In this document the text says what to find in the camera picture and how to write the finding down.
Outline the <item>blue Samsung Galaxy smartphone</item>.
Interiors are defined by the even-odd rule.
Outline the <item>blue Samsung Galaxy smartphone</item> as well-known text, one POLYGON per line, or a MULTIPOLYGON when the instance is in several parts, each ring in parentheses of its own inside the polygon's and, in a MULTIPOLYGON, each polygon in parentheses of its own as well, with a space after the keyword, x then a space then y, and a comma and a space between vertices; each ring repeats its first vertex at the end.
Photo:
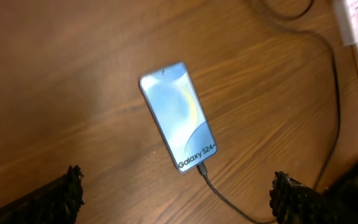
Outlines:
POLYGON ((179 172, 188 172, 217 152, 185 63, 146 73, 139 86, 179 172))

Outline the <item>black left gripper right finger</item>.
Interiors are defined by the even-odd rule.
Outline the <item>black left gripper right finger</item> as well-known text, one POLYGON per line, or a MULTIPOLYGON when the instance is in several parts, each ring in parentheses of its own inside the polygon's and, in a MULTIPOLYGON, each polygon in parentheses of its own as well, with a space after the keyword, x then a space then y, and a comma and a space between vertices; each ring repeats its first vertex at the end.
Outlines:
POLYGON ((321 194, 280 171, 270 190, 270 208, 279 224, 358 224, 358 185, 321 194))

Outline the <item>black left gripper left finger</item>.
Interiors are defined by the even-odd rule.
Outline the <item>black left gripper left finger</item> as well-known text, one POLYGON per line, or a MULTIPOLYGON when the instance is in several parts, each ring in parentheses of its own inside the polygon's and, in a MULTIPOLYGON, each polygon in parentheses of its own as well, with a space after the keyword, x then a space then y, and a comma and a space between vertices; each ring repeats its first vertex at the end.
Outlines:
POLYGON ((0 208, 0 224, 74 224, 83 201, 84 175, 70 166, 51 183, 0 208))

